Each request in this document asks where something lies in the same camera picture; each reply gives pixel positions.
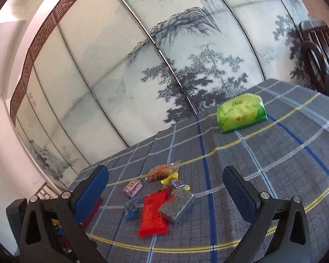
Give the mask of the red snack packet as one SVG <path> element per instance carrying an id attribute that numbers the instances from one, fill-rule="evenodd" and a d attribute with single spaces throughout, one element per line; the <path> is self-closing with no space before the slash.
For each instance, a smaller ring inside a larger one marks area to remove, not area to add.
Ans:
<path id="1" fill-rule="evenodd" d="M 168 232 L 167 221 L 159 212 L 164 204 L 168 189 L 164 188 L 144 197 L 141 225 L 138 232 L 139 238 L 152 235 L 163 235 Z"/>

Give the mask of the light wooden chair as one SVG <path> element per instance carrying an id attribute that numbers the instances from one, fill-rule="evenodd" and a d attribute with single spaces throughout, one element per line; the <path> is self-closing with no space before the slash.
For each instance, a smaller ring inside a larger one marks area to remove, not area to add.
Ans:
<path id="1" fill-rule="evenodd" d="M 48 182 L 44 182 L 43 185 L 38 188 L 34 195 L 39 197 L 40 199 L 55 199 L 59 197 L 58 190 L 56 190 Z"/>

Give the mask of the painted folding screen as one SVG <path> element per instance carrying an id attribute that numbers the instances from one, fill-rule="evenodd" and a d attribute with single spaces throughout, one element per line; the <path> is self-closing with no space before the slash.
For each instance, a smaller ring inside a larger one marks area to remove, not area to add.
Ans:
<path id="1" fill-rule="evenodd" d="M 46 177 L 89 165 L 268 79 L 306 83 L 302 0 L 60 0 L 34 36 L 11 118 Z"/>

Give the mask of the dark wooden chair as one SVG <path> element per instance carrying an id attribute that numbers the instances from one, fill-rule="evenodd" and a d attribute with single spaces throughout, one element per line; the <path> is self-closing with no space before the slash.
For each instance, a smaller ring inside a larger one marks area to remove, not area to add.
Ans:
<path id="1" fill-rule="evenodd" d="M 321 19 L 302 21 L 301 54 L 312 87 L 329 96 L 329 27 Z"/>

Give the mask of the black sesame bar packet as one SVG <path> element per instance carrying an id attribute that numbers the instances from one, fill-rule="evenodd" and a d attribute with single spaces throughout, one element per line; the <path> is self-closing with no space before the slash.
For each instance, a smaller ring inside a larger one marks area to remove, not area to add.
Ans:
<path id="1" fill-rule="evenodd" d="M 196 197 L 191 191 L 176 188 L 168 199 L 160 206 L 158 212 L 171 223 L 177 223 L 191 208 Z"/>

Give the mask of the blue candy wrapper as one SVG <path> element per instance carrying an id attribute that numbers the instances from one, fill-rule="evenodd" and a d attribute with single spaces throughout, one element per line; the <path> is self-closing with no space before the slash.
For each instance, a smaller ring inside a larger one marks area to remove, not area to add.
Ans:
<path id="1" fill-rule="evenodd" d="M 138 198 L 131 198 L 125 204 L 125 220 L 130 219 L 138 211 Z"/>

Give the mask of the yellow date candy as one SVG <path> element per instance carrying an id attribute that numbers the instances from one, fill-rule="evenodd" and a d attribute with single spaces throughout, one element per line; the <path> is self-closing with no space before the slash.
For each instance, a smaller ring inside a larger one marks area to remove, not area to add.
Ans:
<path id="1" fill-rule="evenodd" d="M 161 184 L 170 189 L 182 188 L 186 191 L 191 190 L 190 186 L 184 184 L 182 181 L 179 180 L 178 172 L 173 172 L 167 178 L 165 178 L 164 180 L 161 180 Z"/>

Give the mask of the brown red cake packet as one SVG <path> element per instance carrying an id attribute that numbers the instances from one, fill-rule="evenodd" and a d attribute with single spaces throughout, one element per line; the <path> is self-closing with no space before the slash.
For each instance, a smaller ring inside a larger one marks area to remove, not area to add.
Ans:
<path id="1" fill-rule="evenodd" d="M 141 183 L 141 181 L 138 179 L 135 179 L 135 180 L 130 181 L 126 185 L 126 187 L 124 187 L 123 192 L 127 197 L 133 198 L 142 189 L 142 187 L 143 187 L 143 184 Z"/>

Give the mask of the green tissue pack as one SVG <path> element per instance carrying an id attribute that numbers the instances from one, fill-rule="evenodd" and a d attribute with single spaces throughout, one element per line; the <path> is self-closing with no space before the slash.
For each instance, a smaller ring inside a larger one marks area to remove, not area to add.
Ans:
<path id="1" fill-rule="evenodd" d="M 221 133 L 227 133 L 267 120 L 267 113 L 259 95 L 245 93 L 217 107 L 217 123 Z"/>

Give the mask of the plaid blue tablecloth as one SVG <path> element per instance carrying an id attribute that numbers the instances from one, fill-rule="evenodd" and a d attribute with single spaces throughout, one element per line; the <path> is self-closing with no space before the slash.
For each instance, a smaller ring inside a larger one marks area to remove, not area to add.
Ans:
<path id="1" fill-rule="evenodd" d="M 329 249 L 329 97 L 267 80 L 250 88 L 267 120 L 222 134 L 216 109 L 158 132 L 103 160 L 109 182 L 87 227 L 108 262 L 223 262 L 249 225 L 229 196 L 222 172 L 232 165 L 257 190 L 302 200 L 310 229 L 311 260 Z M 160 164 L 179 162 L 179 178 L 196 200 L 165 235 L 139 238 L 141 213 L 125 217 L 124 187 Z"/>

